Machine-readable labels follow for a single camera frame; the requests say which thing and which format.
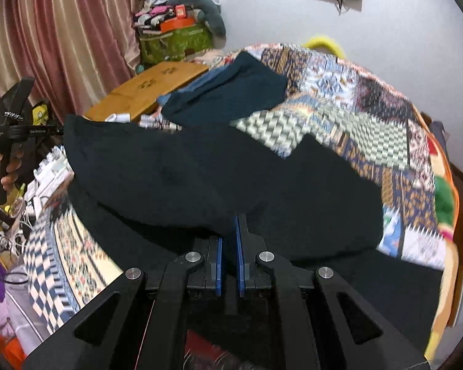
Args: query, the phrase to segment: gray travel pillow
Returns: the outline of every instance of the gray travel pillow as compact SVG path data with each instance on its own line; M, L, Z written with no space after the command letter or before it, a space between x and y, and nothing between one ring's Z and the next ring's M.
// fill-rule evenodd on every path
M211 33L214 35L220 37L226 35L225 23L221 18L220 10L212 0L168 0L166 4L173 6L183 4L192 10L201 10L198 14L198 21L207 22Z

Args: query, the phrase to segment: bed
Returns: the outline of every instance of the bed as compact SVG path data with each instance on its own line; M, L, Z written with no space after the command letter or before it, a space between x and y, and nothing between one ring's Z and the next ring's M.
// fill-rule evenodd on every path
M441 146L415 106L365 68L292 45L260 44L244 50L288 79L285 101L273 113L308 122L301 132L313 134L361 177L381 186L384 229L377 250L442 271L425 349L431 360L448 322L458 268L452 238L459 198ZM238 53L210 50L189 60L217 68ZM257 124L263 119L254 113L232 126L261 142ZM144 127L179 129L161 110L146 118ZM301 140L301 132L291 135L287 149ZM277 153L285 154L285 146ZM24 257L33 310L51 334L122 273L79 219L68 198L68 182L43 209ZM436 211L438 199L447 199L446 212Z

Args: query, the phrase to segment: yellow plush object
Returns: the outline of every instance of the yellow plush object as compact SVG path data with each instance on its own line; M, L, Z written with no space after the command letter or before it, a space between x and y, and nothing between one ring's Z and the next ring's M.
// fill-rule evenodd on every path
M332 54L334 54L336 57L343 58L345 59L346 56L344 55L344 51L341 48L341 46L336 43L333 39L330 39L327 36L316 36L310 39L306 44L304 44L304 47L311 49L311 50L316 50L319 47L323 47L330 51Z

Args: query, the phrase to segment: person's hand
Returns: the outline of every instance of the person's hand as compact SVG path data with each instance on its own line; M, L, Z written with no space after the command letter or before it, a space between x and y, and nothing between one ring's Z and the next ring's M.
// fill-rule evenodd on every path
M18 151L16 157L10 158L9 165L7 165L7 173L8 175L4 176L0 183L3 185L3 188L7 191L7 193L12 192L14 188L14 182L17 180L17 174L15 171L21 166L21 157L22 152Z

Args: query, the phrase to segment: triangular cutout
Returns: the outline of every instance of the triangular cutout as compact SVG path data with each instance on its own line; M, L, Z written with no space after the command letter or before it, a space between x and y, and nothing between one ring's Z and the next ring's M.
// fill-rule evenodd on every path
M77 326L74 336L88 344L101 345L119 301L120 294L112 294Z
M357 306L348 294L339 292L336 296L355 344L361 345L383 334L382 330Z

